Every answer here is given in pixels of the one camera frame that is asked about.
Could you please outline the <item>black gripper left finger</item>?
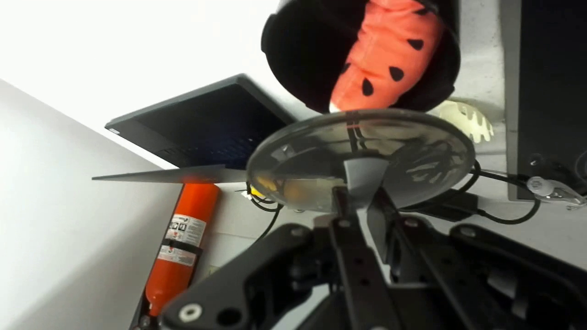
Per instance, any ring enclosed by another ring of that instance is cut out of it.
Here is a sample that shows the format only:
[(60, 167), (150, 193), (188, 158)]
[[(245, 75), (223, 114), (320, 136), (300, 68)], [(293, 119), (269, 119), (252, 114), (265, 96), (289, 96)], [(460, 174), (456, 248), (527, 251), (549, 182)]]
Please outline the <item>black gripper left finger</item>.
[(168, 303), (159, 328), (269, 330), (320, 284), (329, 295), (305, 330), (392, 330), (384, 283), (344, 189), (333, 191), (324, 228), (276, 228)]

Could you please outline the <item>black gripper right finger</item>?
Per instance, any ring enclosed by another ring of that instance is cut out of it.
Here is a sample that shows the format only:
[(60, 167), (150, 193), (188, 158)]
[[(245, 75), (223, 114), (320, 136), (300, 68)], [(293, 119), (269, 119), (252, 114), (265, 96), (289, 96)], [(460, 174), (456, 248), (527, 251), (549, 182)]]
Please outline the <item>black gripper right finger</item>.
[(399, 215), (384, 191), (368, 206), (388, 277), (427, 325), (443, 330), (587, 330), (587, 273), (489, 229), (460, 224), (447, 235)]

